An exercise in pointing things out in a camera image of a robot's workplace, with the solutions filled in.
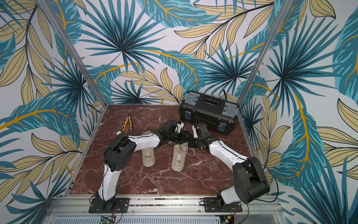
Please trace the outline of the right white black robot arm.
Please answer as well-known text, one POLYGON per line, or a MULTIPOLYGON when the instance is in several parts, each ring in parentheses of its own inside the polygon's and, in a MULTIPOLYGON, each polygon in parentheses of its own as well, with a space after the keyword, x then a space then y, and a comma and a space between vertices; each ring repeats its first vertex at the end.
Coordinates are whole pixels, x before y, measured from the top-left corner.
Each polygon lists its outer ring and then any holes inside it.
POLYGON ((263 166, 256 157, 246 157, 227 146, 217 137, 212 137, 205 124, 192 126, 194 145, 205 149, 231 168, 234 185, 219 193, 225 204, 249 202, 270 192, 263 166))

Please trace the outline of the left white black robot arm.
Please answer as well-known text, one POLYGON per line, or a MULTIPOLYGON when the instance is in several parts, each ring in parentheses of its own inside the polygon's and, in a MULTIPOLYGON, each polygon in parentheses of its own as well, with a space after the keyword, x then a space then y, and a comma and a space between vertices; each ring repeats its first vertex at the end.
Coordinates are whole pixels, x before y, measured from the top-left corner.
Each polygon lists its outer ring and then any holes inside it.
POLYGON ((175 143, 184 141, 186 133, 182 130, 183 127, 182 122, 168 120, 157 131, 146 131, 139 136, 128 136, 121 131, 118 132, 117 137, 104 153, 104 174, 91 205, 99 205, 105 210, 113 208, 117 181, 122 170, 129 164, 133 153, 161 147, 170 141, 175 143))

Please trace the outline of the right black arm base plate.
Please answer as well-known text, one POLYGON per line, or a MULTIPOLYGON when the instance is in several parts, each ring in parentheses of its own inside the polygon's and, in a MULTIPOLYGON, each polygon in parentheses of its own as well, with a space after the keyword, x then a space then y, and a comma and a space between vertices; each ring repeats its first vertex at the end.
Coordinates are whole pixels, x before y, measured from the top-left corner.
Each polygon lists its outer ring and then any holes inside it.
POLYGON ((204 206, 206 213, 238 213, 242 212, 240 202, 226 204, 219 197, 205 197, 200 202, 200 206, 204 206))

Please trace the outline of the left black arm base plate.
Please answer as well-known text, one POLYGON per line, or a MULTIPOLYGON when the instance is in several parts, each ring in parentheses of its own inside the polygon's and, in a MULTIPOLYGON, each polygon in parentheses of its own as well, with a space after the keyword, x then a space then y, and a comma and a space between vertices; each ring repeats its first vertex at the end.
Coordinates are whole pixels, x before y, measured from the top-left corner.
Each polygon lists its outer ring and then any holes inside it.
POLYGON ((100 197, 92 199, 89 207, 90 214, 98 213, 127 213, 130 199, 129 198, 111 198, 104 201, 100 197))

